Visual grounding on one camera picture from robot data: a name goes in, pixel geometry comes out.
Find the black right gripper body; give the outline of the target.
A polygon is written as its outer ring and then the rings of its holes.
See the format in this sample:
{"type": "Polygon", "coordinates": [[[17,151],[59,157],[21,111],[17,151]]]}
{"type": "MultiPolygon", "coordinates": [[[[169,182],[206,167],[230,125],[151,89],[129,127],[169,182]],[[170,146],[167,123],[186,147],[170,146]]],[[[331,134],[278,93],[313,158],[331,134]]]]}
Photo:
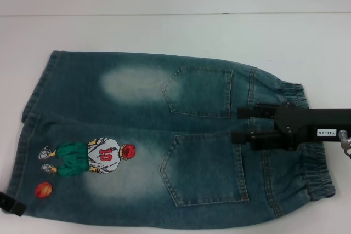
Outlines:
{"type": "Polygon", "coordinates": [[[307,142],[339,142],[350,150],[350,109],[310,109],[286,103],[279,108],[274,122],[288,149],[307,142]]]}

